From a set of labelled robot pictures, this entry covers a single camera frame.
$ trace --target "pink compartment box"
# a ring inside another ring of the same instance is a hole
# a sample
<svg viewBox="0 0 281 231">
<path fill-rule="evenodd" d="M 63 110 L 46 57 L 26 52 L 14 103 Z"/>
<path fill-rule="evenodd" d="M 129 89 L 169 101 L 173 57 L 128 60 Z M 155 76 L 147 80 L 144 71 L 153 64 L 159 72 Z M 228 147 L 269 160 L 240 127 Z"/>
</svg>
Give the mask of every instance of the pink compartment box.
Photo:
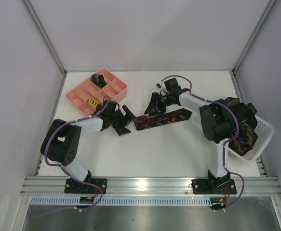
<svg viewBox="0 0 281 231">
<path fill-rule="evenodd" d="M 91 81 L 91 77 L 89 77 L 66 94 L 67 99 L 85 116 L 89 116 L 94 112 L 94 109 L 88 104 L 90 97 L 94 96 L 99 101 L 102 101 L 103 97 L 108 95 L 111 100 L 119 103 L 127 95 L 126 83 L 111 72 L 106 69 L 100 69 L 96 74 L 103 75 L 107 83 L 102 89 L 96 86 Z"/>
</svg>

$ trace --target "metal corner post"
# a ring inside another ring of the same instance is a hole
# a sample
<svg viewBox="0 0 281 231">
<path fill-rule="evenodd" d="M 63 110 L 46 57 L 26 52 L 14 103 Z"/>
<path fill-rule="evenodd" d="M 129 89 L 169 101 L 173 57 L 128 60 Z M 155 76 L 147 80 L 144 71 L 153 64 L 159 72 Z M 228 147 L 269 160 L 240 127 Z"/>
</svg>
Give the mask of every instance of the metal corner post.
<svg viewBox="0 0 281 231">
<path fill-rule="evenodd" d="M 241 66 L 245 56 L 247 55 L 248 51 L 250 50 L 250 48 L 252 47 L 253 43 L 255 42 L 256 38 L 258 37 L 259 35 L 259 32 L 261 31 L 263 25 L 265 24 L 265 22 L 267 21 L 270 13 L 272 12 L 274 6 L 276 5 L 275 3 L 277 2 L 278 0 L 269 0 L 261 17 L 259 18 L 258 22 L 257 22 L 257 25 L 254 29 L 254 31 L 252 32 L 247 44 L 245 45 L 244 47 L 244 50 L 243 52 L 241 53 L 239 59 L 237 60 L 234 68 L 233 68 L 233 73 L 236 74 L 239 67 Z"/>
<path fill-rule="evenodd" d="M 51 56 L 53 57 L 54 61 L 56 62 L 62 75 L 65 76 L 67 72 L 64 69 L 62 62 L 61 62 L 57 52 L 55 51 L 54 46 L 52 45 L 45 29 L 43 28 L 43 25 L 41 24 L 40 19 L 32 6 L 32 3 L 30 2 L 30 0 L 21 0 L 21 2 L 23 3 L 27 13 L 29 14 L 33 24 L 35 25 L 35 28 L 37 29 L 38 33 L 40 34 L 42 40 L 44 41 L 48 51 L 50 52 Z"/>
</svg>

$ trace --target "gray floor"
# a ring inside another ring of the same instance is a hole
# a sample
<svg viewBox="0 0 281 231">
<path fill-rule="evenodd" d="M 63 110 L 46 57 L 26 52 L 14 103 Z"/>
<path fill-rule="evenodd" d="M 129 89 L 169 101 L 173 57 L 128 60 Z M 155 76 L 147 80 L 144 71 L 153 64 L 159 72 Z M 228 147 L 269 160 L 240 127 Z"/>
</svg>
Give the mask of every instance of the gray floor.
<svg viewBox="0 0 281 231">
<path fill-rule="evenodd" d="M 97 206 L 80 213 L 31 205 L 24 231 L 279 231 L 270 198 L 242 198 L 226 212 L 208 207 Z"/>
</svg>

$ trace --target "black packaged item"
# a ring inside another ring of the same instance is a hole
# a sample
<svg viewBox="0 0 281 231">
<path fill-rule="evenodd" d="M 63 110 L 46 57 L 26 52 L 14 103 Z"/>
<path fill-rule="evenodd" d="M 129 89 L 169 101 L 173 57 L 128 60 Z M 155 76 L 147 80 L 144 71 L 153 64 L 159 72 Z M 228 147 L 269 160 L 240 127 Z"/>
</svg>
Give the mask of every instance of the black packaged item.
<svg viewBox="0 0 281 231">
<path fill-rule="evenodd" d="M 102 89 L 104 86 L 107 85 L 107 83 L 104 80 L 104 76 L 102 75 L 98 75 L 98 74 L 94 74 L 91 77 L 91 81 L 98 86 L 100 89 Z"/>
</svg>

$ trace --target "white table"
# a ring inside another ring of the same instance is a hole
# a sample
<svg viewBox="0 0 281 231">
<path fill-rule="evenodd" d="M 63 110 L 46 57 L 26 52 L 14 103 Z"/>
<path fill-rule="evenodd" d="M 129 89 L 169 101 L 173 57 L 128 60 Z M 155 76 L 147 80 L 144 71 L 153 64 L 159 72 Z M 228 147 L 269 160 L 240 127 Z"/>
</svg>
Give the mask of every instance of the white table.
<svg viewBox="0 0 281 231">
<path fill-rule="evenodd" d="M 128 95 L 120 102 L 135 116 L 144 114 L 156 84 L 171 74 L 182 75 L 193 83 L 193 91 L 208 99 L 216 94 L 236 97 L 229 72 L 222 71 L 126 71 L 113 72 L 127 83 Z M 82 114 L 66 99 L 66 93 L 93 73 L 68 73 L 55 118 L 74 120 Z M 178 79 L 182 88 L 189 87 Z M 168 112 L 178 109 L 170 106 Z M 77 157 L 93 176 L 105 177 L 205 177 L 210 165 L 209 143 L 191 121 L 183 121 L 119 137 L 113 128 L 82 137 Z M 245 177 L 258 177 L 256 162 L 247 164 L 236 157 L 228 157 L 228 168 Z M 57 167 L 47 166 L 43 160 L 40 176 L 64 176 Z"/>
</svg>

